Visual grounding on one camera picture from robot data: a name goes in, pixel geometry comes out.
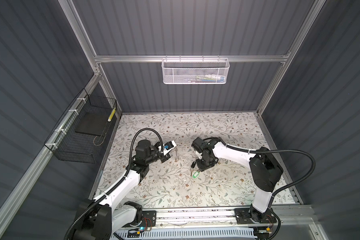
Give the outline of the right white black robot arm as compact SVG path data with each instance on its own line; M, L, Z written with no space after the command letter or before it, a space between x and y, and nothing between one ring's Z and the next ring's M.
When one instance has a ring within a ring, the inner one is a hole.
M267 148L248 150L224 143L220 138L196 138L192 148L201 172L217 165L219 159L230 160L251 170L256 193L246 214L254 223L263 222L271 214L274 190L284 170Z

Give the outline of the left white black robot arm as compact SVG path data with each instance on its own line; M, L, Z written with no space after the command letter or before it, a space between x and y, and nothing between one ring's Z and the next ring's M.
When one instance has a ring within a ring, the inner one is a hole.
M149 140L139 141L124 175L104 193L80 205L64 239L109 240L124 225L138 225L142 218L141 205L126 202L121 208L117 207L148 174L149 165L156 161L167 161L176 146L175 141L163 146L159 142L152 145Z

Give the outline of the floral table mat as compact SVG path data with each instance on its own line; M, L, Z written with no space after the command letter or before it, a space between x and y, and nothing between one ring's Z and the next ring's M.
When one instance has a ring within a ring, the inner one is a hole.
M267 141L254 113L140 114L124 115L101 176L96 194L115 183L124 173L132 139L159 138L175 141L175 150L165 162L150 165L148 175L125 197L145 208L182 208L250 205L256 186L251 171L235 162L221 159L210 170L191 178L196 154L191 146L196 138L220 137L242 148L259 149Z

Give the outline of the yellow marker in basket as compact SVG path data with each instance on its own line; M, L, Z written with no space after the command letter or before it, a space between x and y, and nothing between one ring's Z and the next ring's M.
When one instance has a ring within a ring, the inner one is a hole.
M116 108L113 108L112 111L111 111L111 113L110 113L110 115L109 115L109 117L108 117L108 122L111 122L111 121L112 121L115 113L116 113Z

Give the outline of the black pad in basket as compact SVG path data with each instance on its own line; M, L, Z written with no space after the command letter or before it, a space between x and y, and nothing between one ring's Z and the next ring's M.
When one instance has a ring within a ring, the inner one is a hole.
M75 128L78 134L100 137L108 123L108 115L104 113L85 113Z

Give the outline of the pens in white basket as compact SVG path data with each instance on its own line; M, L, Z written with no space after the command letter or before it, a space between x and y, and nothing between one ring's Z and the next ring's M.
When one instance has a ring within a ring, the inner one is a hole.
M223 75L204 75L204 76L191 76L184 79L187 83L212 83L212 84L225 84L226 77Z

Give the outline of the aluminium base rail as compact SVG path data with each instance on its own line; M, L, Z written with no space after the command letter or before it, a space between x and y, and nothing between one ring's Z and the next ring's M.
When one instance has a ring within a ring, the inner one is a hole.
M275 230L278 224L313 225L318 217L309 205L276 205L267 210L262 219L253 219L249 207L203 207L174 209L143 209L129 203L111 212L109 206L96 207L78 220L73 228L77 231L103 230L108 235L122 228L219 228L248 227Z

